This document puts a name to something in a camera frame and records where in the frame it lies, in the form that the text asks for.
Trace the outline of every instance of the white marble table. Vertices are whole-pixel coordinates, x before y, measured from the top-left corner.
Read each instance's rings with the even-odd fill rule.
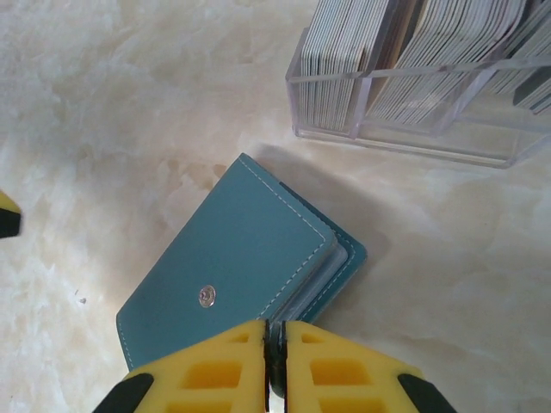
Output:
[[[0,241],[3,411],[91,411],[123,377],[115,313],[241,151],[368,248],[319,325],[459,411],[551,411],[551,150],[490,170],[298,140],[283,76],[315,3],[0,5],[0,186],[25,212]]]

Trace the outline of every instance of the clear acrylic box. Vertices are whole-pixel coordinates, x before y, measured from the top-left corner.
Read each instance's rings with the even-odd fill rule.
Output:
[[[534,115],[513,105],[512,93],[496,95],[490,90],[500,73],[551,68],[551,56],[498,60],[494,55],[482,63],[302,77],[300,53],[306,34],[307,29],[286,75],[298,137],[495,168],[507,168],[551,141],[551,115]],[[398,100],[393,103],[374,98],[386,82],[396,84]],[[400,97],[400,88],[413,82],[438,88]],[[331,96],[336,85],[346,88],[349,99],[315,100]]]

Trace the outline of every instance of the blue card holder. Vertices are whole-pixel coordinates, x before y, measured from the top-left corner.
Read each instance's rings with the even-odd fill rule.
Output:
[[[128,367],[254,318],[312,322],[365,259],[353,237],[242,154],[117,314]]]

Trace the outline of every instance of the white stitching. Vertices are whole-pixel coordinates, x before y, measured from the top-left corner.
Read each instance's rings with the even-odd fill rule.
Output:
[[[344,270],[352,263],[352,261],[354,261],[354,257],[356,256],[356,248],[354,248],[354,245],[346,238],[344,238],[341,234],[339,234],[338,232],[335,232],[335,234],[337,234],[337,236],[339,238],[341,238],[343,241],[345,241],[351,248],[352,248],[352,257],[348,260],[348,262],[346,263],[346,265],[338,272],[338,274],[335,276],[335,278],[331,281],[331,283],[329,283],[329,285],[324,289],[324,291],[310,304],[310,307],[308,308],[308,310],[306,310],[306,312],[304,313],[304,315],[301,317],[301,319],[304,319],[308,313],[313,309],[313,307],[323,298],[323,296],[331,289],[331,287],[333,286],[333,284],[335,284],[335,282],[337,282],[337,280],[339,279],[339,277],[343,274]]]
[[[282,197],[281,197],[281,196],[280,196],[280,195],[279,195],[270,185],[268,185],[268,183],[266,183],[266,182],[264,181],[264,179],[262,179],[260,176],[258,176],[258,175],[255,173],[254,170],[252,170],[251,168],[249,168],[249,166],[248,166],[245,162],[243,162],[241,159],[238,158],[238,160],[239,160],[239,162],[241,162],[241,164],[243,164],[243,166],[245,166],[245,167],[246,167],[246,168],[247,168],[247,169],[248,169],[248,170],[249,170],[249,171],[250,171],[250,172],[260,181],[260,182],[261,182],[261,183],[263,183],[264,186],[265,186],[266,188],[268,188],[268,189],[272,192],[272,194],[274,194],[281,202],[283,202],[285,205],[287,205],[287,207],[288,207],[289,209],[291,209],[294,213],[296,213],[296,214],[299,216],[300,219],[302,219],[304,222],[306,222],[306,224],[307,224],[310,228],[312,228],[312,229],[316,232],[316,234],[318,234],[318,235],[321,237],[321,239],[324,240],[323,243],[321,243],[320,245],[318,245],[318,247],[312,252],[312,254],[310,254],[310,256],[309,256],[309,257],[308,257],[308,258],[307,258],[307,259],[306,259],[306,260],[305,260],[305,261],[304,261],[304,262],[294,271],[293,275],[291,275],[291,277],[287,280],[287,282],[285,282],[285,284],[283,284],[283,287],[281,288],[281,290],[279,290],[279,291],[277,292],[277,294],[275,295],[275,297],[274,297],[274,298],[273,298],[273,299],[263,308],[262,311],[260,311],[260,314],[257,315],[257,318],[260,318],[260,317],[261,317],[261,316],[271,307],[271,305],[274,304],[274,301],[276,301],[277,298],[283,293],[283,290],[284,290],[285,288],[287,288],[287,286],[291,283],[291,281],[294,279],[294,277],[304,268],[305,265],[308,264],[308,262],[312,259],[312,257],[316,255],[316,252],[318,252],[319,249],[320,249],[321,247],[324,246],[324,244],[325,244],[325,242],[326,242],[327,240],[325,239],[325,237],[324,237],[323,235],[321,235],[321,233],[319,233],[318,230],[316,230],[316,229],[312,226],[312,224],[310,224],[302,215],[300,215],[292,206],[290,206],[290,205],[289,205],[289,204],[288,204],[288,203],[287,203],[287,202],[286,202],[286,201],[285,201],[285,200],[284,200],[284,199],[283,199],[283,198],[282,198]]]
[[[127,339],[124,337],[124,333],[122,332],[122,325],[120,320],[117,322],[117,326],[119,327],[119,332],[121,333],[122,345],[124,346],[123,350],[125,350],[125,354],[127,355],[128,362],[130,363],[130,368],[133,369],[134,364],[132,363],[132,358],[130,357],[130,350],[127,346]]]
[[[294,279],[294,277],[304,268],[304,266],[312,259],[313,256],[316,255],[316,252],[319,251],[319,249],[321,247],[324,246],[325,242],[327,241],[325,239],[325,237],[318,231],[316,230],[312,224],[310,224],[302,215],[300,215],[298,213],[298,211],[296,209],[294,209],[292,206],[290,206],[270,185],[268,185],[268,183],[266,183],[264,181],[264,179],[262,179],[259,175],[257,175],[251,168],[249,168],[249,166],[243,162],[240,158],[238,158],[239,162],[241,162],[241,164],[243,164],[243,166],[245,166],[261,183],[264,184],[264,186],[266,188],[268,188],[272,194],[274,194],[281,202],[283,202],[285,205],[287,205],[287,207],[289,209],[291,209],[291,211],[293,211],[296,215],[299,216],[300,219],[302,219],[310,228],[312,228],[314,230],[314,232],[316,232],[316,234],[318,234],[321,239],[323,239],[323,242],[318,245],[318,247],[312,252],[312,254],[310,254],[310,256],[296,269],[296,271],[294,271],[293,275],[291,275],[291,277],[285,282],[285,284],[283,285],[283,287],[279,290],[279,292],[277,292],[277,294],[275,295],[275,297],[263,308],[263,310],[260,312],[260,314],[258,314],[257,318],[260,318],[269,308],[272,304],[274,304],[274,301],[277,300],[277,298],[282,294],[283,290],[285,288],[287,288],[287,286],[291,283],[291,281]],[[122,325],[121,325],[121,322],[119,321],[117,323],[118,327],[119,327],[119,332],[121,333],[121,338],[122,338],[122,345],[123,345],[123,351],[125,352],[125,354],[127,355],[127,358],[128,358],[128,362],[130,363],[130,368],[133,368],[133,363],[132,363],[132,358],[130,357],[130,350],[128,349],[128,346],[127,346],[127,340],[125,339],[124,337],[124,333],[122,332]]]

